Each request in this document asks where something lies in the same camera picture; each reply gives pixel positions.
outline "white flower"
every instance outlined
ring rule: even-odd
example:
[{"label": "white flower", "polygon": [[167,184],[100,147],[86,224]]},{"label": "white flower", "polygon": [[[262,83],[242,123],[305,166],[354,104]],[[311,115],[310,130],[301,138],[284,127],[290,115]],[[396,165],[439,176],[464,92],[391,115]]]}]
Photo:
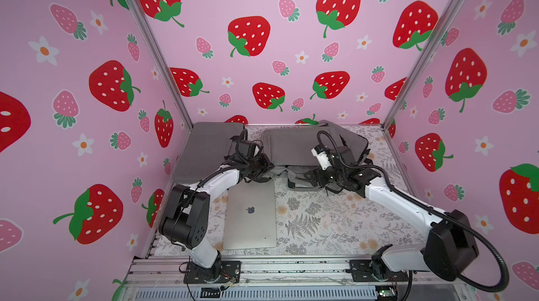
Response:
[{"label": "white flower", "polygon": [[39,42],[28,42],[28,45],[37,52],[37,62],[44,62],[46,60],[54,66],[57,65],[54,56],[60,53],[60,51],[55,47],[49,46],[49,42],[47,42],[44,36],[39,37]]},{"label": "white flower", "polygon": [[129,252],[137,245],[136,239],[138,238],[138,234],[131,233],[131,238],[127,241],[127,244],[125,244],[127,247],[129,247]]},{"label": "white flower", "polygon": [[483,230],[484,234],[488,234],[488,230],[494,230],[494,226],[492,226],[488,222],[488,216],[481,217],[481,216],[475,215],[475,219],[477,219],[477,222],[475,223],[475,227]]},{"label": "white flower", "polygon": [[159,71],[157,70],[157,66],[154,66],[151,72],[154,80],[159,80]]},{"label": "white flower", "polygon": [[481,4],[475,7],[475,17],[473,20],[478,19],[479,17],[484,18],[487,15],[487,9],[492,5],[491,1],[483,0]]},{"label": "white flower", "polygon": [[79,148],[79,157],[84,155],[84,153],[92,153],[92,144],[94,144],[93,138],[86,138],[86,135],[81,134],[79,141],[73,142],[73,147]]},{"label": "white flower", "polygon": [[357,96],[357,99],[356,101],[365,101],[365,99],[367,99],[369,96],[368,95],[365,95],[365,92],[361,93],[360,95],[356,95]]},{"label": "white flower", "polygon": [[367,49],[367,45],[372,43],[373,41],[369,39],[369,35],[365,35],[365,37],[363,38],[360,38],[357,40],[357,43],[359,45],[357,45],[357,48],[358,49]]},{"label": "white flower", "polygon": [[296,63],[301,62],[302,64],[305,64],[305,62],[307,61],[307,58],[309,58],[309,56],[305,54],[305,51],[301,51],[300,54],[296,54],[296,58],[298,58],[296,60]]},{"label": "white flower", "polygon": [[67,300],[79,301],[81,297],[85,297],[88,294],[88,290],[86,289],[86,287],[88,287],[89,282],[90,279],[84,282],[80,280],[77,281],[77,283],[75,284],[75,290],[71,294],[69,294]]},{"label": "white flower", "polygon": [[534,41],[535,32],[536,30],[533,30],[528,35],[517,35],[516,44],[513,45],[511,51],[516,51],[519,57],[522,57],[526,53],[526,50],[536,47],[537,42]]},{"label": "white flower", "polygon": [[223,82],[221,82],[221,85],[225,85],[227,88],[230,88],[233,84],[232,78],[223,78]]},{"label": "white flower", "polygon": [[488,136],[483,137],[483,139],[475,139],[475,144],[477,147],[475,147],[475,152],[480,151],[483,153],[483,155],[488,155],[488,150],[494,148],[494,144],[489,143]]},{"label": "white flower", "polygon": [[140,167],[142,167],[143,165],[148,165],[147,163],[147,160],[148,160],[148,155],[145,155],[144,152],[140,152],[140,156],[136,158],[136,160],[138,161],[138,165]]},{"label": "white flower", "polygon": [[90,10],[90,13],[92,14],[90,24],[97,27],[99,34],[103,35],[103,30],[108,30],[107,26],[103,22],[103,15],[96,15],[92,10]]},{"label": "white flower", "polygon": [[417,109],[415,109],[415,106],[410,108],[410,117],[415,118],[416,114],[417,114]]}]

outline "laptop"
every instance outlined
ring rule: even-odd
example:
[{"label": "laptop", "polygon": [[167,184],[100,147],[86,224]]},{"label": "laptop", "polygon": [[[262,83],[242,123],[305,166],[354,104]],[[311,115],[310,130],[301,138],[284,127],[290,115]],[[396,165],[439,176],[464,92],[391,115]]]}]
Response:
[{"label": "laptop", "polygon": [[223,249],[277,246],[275,184],[241,181],[229,190]]}]

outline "green strawberry leaves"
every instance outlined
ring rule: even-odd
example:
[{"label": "green strawberry leaves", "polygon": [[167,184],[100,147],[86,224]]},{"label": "green strawberry leaves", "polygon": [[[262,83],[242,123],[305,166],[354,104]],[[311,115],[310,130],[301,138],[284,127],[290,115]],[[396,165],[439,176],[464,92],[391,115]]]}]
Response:
[{"label": "green strawberry leaves", "polygon": [[533,192],[539,192],[539,168],[533,164],[521,164],[512,167],[511,170],[519,176],[530,179],[530,186]]},{"label": "green strawberry leaves", "polygon": [[185,25],[181,24],[174,18],[174,16],[177,16],[182,12],[182,2],[177,1],[172,5],[168,5],[165,3],[165,1],[160,0],[159,8],[161,11],[155,14],[155,19],[160,20],[161,22],[168,22],[172,18],[172,20],[174,20],[174,22],[176,22],[179,26],[185,27]]},{"label": "green strawberry leaves", "polygon": [[246,48],[244,48],[244,46],[247,44],[247,39],[236,38],[236,36],[230,31],[228,31],[228,33],[229,33],[229,43],[232,44],[232,46],[234,46],[234,49],[232,49],[232,52],[230,52],[230,56],[232,57],[235,50],[238,50],[238,53],[241,55],[251,56],[249,51]]},{"label": "green strawberry leaves", "polygon": [[333,30],[338,30],[344,27],[344,24],[337,20],[338,13],[338,10],[333,10],[328,15],[326,15],[326,13],[323,11],[316,12],[316,15],[318,16],[318,22],[326,26],[326,28],[324,29],[324,38],[326,38],[326,31],[328,30],[328,27]]},{"label": "green strawberry leaves", "polygon": [[459,112],[462,113],[462,111],[464,110],[465,99],[474,97],[481,89],[481,87],[483,87],[483,85],[475,85],[468,87],[468,84],[466,82],[463,82],[460,85],[459,91],[451,94],[449,98],[454,102],[462,101],[462,108],[459,110]]}]

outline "wire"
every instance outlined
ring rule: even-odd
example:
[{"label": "wire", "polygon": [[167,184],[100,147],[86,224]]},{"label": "wire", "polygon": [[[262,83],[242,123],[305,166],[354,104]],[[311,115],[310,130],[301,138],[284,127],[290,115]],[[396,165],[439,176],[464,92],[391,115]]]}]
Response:
[{"label": "wire", "polygon": [[339,160],[341,161],[341,163],[345,167],[350,168],[350,169],[372,168],[372,169],[379,170],[383,174],[385,182],[387,183],[387,186],[389,187],[389,189],[391,191],[395,192],[396,195],[404,198],[405,200],[409,201],[410,203],[413,203],[413,204],[417,205],[418,207],[422,208],[423,210],[428,211],[430,214],[433,214],[434,216],[439,217],[439,218],[445,220],[446,222],[450,222],[450,223],[454,224],[455,226],[462,228],[463,230],[467,231],[468,233],[470,233],[471,235],[476,237],[492,253],[492,255],[494,256],[494,259],[496,260],[496,262],[498,264],[498,267],[500,268],[500,281],[498,281],[498,283],[493,285],[493,286],[482,285],[480,283],[477,283],[477,282],[475,282],[473,280],[468,279],[467,277],[465,277],[462,274],[458,275],[459,279],[461,279],[463,282],[469,284],[470,286],[473,286],[473,287],[475,287],[477,289],[480,289],[482,291],[486,291],[486,292],[489,292],[489,293],[501,292],[502,290],[504,290],[507,287],[507,285],[509,284],[509,269],[507,268],[507,264],[503,260],[501,254],[498,252],[498,250],[494,247],[493,244],[491,244],[487,240],[487,238],[483,237],[481,234],[479,234],[476,230],[470,228],[468,225],[461,223],[460,221],[456,220],[455,218],[453,218],[451,216],[448,216],[448,215],[446,215],[444,213],[436,211],[432,206],[425,205],[425,204],[421,203],[420,201],[418,201],[417,199],[415,199],[414,197],[408,196],[407,194],[405,194],[401,190],[395,188],[394,185],[391,184],[391,181],[389,179],[389,175],[387,174],[387,171],[385,169],[383,169],[382,167],[379,167],[379,166],[374,165],[374,164],[364,164],[364,165],[358,165],[358,166],[351,166],[351,165],[346,164],[344,162],[343,158],[342,158],[341,152],[338,150],[337,145],[336,145],[335,141],[333,140],[333,137],[331,135],[329,135],[326,131],[320,130],[316,134],[316,138],[318,139],[318,142],[321,145],[324,145],[322,143],[322,141],[320,140],[321,135],[326,135],[329,138],[329,140],[333,144],[333,147],[335,148],[335,152],[337,153],[337,156],[339,157]]}]

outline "strawberry wallpaper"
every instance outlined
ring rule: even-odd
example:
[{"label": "strawberry wallpaper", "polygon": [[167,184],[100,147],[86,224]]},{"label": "strawberry wallpaper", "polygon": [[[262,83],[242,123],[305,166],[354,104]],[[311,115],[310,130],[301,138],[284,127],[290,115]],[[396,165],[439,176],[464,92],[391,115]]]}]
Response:
[{"label": "strawberry wallpaper", "polygon": [[[464,212],[509,266],[509,287],[476,300],[539,299],[538,17],[538,0],[466,0],[396,117],[419,196]],[[466,274],[495,284],[479,247]]]},{"label": "strawberry wallpaper", "polygon": [[2,300],[114,301],[145,254],[187,130],[127,7],[0,0]]},{"label": "strawberry wallpaper", "polygon": [[139,2],[194,122],[357,124],[385,119],[448,0]]}]

